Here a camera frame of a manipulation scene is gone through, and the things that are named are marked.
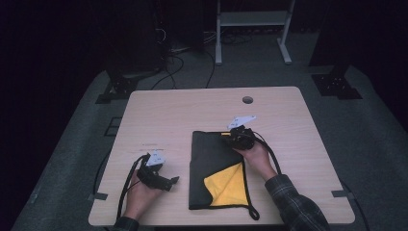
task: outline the metal shelf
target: metal shelf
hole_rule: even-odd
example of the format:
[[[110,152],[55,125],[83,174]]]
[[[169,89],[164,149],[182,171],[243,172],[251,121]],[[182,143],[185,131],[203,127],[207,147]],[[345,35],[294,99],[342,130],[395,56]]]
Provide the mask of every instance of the metal shelf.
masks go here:
[[[220,26],[273,26],[285,25],[288,12],[221,13]]]
[[[220,0],[218,0],[216,64],[222,64],[221,27],[274,25],[284,26],[282,38],[278,38],[277,43],[285,64],[291,64],[292,59],[289,55],[288,49],[286,48],[285,41],[289,32],[289,26],[291,24],[294,2],[295,0],[291,0],[291,4],[287,11],[222,13]]]

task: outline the black cable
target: black cable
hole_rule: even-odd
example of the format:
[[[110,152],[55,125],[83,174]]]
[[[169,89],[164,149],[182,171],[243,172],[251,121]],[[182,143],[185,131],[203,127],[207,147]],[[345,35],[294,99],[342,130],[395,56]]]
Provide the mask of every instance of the black cable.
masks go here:
[[[252,41],[252,36],[250,33],[248,33],[248,35],[246,36],[248,38],[245,38],[244,36],[238,36],[236,35],[236,32],[230,34],[225,33],[221,38],[221,43],[224,45],[241,45],[243,43]]]
[[[93,194],[96,194],[96,182],[98,181],[99,174],[100,174],[100,171],[102,169],[102,166],[104,165],[104,163],[108,159],[109,155],[111,154],[111,151],[112,151],[112,149],[109,149],[109,152],[105,155],[105,157],[103,158],[101,164],[99,165],[98,170],[96,171],[95,179],[93,180]]]
[[[136,186],[138,184],[138,182],[136,182],[133,185],[129,186],[129,188],[126,190],[126,192],[128,192],[130,189],[132,189],[132,187]]]
[[[275,164],[275,167],[276,167],[276,172],[278,173],[278,174],[282,174],[282,171],[281,171],[281,169],[280,169],[280,166],[279,166],[279,163],[278,163],[278,160],[276,159],[276,156],[275,156],[275,153],[273,153],[273,151],[272,151],[272,148],[270,148],[269,147],[269,145],[265,142],[265,140],[264,139],[259,139],[259,138],[257,138],[257,137],[251,137],[251,136],[249,136],[249,135],[247,135],[247,134],[244,134],[244,133],[239,133],[239,134],[237,134],[238,136],[242,136],[242,137],[247,137],[247,138],[249,138],[249,139],[252,139],[253,141],[257,141],[258,143],[260,143],[264,148],[266,148],[267,149],[267,151],[268,151],[268,153],[269,153],[269,155],[270,155],[270,157],[272,158],[272,161],[273,161],[273,163]]]
[[[255,141],[257,141],[258,143],[260,143],[261,145],[263,145],[269,152],[270,157],[272,158],[272,161],[275,163],[275,167],[276,167],[276,172],[281,175],[282,171],[280,169],[278,160],[276,159],[275,153],[273,153],[272,148],[269,147],[269,145],[265,142],[262,141],[261,139],[255,137]]]
[[[214,57],[210,54],[210,52],[205,51],[205,53],[207,53],[211,57],[211,60],[213,61],[213,70],[211,71],[210,78],[208,78],[207,85],[205,86],[205,88],[207,89],[208,86],[210,85],[211,79],[213,78],[214,71],[216,70],[216,61],[214,60]]]
[[[165,65],[165,71],[166,71],[167,74],[170,76],[171,81],[173,82],[173,87],[172,87],[172,89],[177,89],[177,87],[176,87],[176,81],[174,80],[173,74],[171,74],[171,73],[168,71],[167,65]]]
[[[257,132],[253,132],[253,133],[256,134],[256,135],[258,135],[258,136],[262,139],[262,141],[266,142],[265,139],[261,136],[261,134],[259,134],[259,133],[257,133]]]
[[[351,189],[348,187],[348,185],[347,185],[342,179],[339,178],[339,180],[340,180],[340,182],[342,183],[342,185],[345,186],[345,188],[348,190],[348,192],[349,192],[349,193],[352,193],[352,191],[351,191]],[[354,197],[353,200],[354,200],[354,202],[356,203],[357,208],[358,208],[359,211],[360,211],[361,217],[363,218],[363,222],[364,222],[364,224],[366,225],[366,229],[367,229],[368,231],[370,231],[369,222],[367,221],[366,215],[364,215],[364,212],[363,212],[363,209],[362,209],[361,206],[360,206],[360,203],[357,201],[357,198],[355,198],[355,197]]]
[[[160,82],[162,82],[164,79],[166,79],[166,78],[172,76],[173,74],[179,72],[179,71],[183,68],[183,66],[184,66],[184,61],[183,61],[183,59],[181,59],[181,58],[179,58],[179,57],[177,57],[177,56],[173,56],[173,58],[176,58],[176,59],[178,59],[179,61],[181,61],[180,67],[179,67],[176,71],[174,71],[173,73],[168,74],[167,76],[163,77],[163,78],[160,79],[158,82],[156,82],[156,84],[153,85],[153,87],[151,88],[151,90],[153,90],[154,88],[156,88],[156,86],[157,86],[158,84],[160,84]]]
[[[132,167],[130,168],[129,174],[126,178],[125,184],[123,185],[122,189],[122,194],[120,195],[119,203],[117,205],[117,214],[116,214],[116,219],[119,219],[121,214],[122,214],[122,206],[123,206],[123,199],[125,198],[125,195],[128,191],[128,185],[130,183],[130,180],[132,179],[133,172],[135,172],[136,167],[139,164],[139,161],[143,159],[146,155],[143,155],[139,157],[135,162],[133,162]]]

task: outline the shirt sleeve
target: shirt sleeve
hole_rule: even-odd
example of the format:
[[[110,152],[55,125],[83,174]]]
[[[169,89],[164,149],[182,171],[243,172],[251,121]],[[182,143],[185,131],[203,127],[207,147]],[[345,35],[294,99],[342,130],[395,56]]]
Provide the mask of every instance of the shirt sleeve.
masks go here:
[[[330,230],[319,206],[297,192],[287,175],[280,174],[265,183],[281,219],[290,230]]]
[[[116,221],[113,231],[136,231],[138,228],[139,223],[137,220],[121,217]]]

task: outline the table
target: table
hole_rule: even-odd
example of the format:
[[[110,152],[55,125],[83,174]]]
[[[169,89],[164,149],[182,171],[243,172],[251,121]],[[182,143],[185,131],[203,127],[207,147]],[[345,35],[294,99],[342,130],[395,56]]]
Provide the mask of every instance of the table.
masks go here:
[[[242,99],[249,96],[253,102]],[[343,188],[324,148],[316,125],[298,88],[268,87],[207,90],[153,90],[132,93],[111,156],[89,215],[91,225],[115,223],[117,203],[129,169],[146,152],[162,150],[166,163],[160,174],[180,176],[141,218],[142,225],[250,225],[280,224],[263,179],[250,167],[246,176],[253,206],[261,218],[246,209],[190,211],[189,167],[193,131],[225,131],[234,116],[255,115],[245,124],[261,134],[273,149],[282,172],[298,191],[313,199],[329,223],[351,223],[354,213],[346,197],[332,192]]]

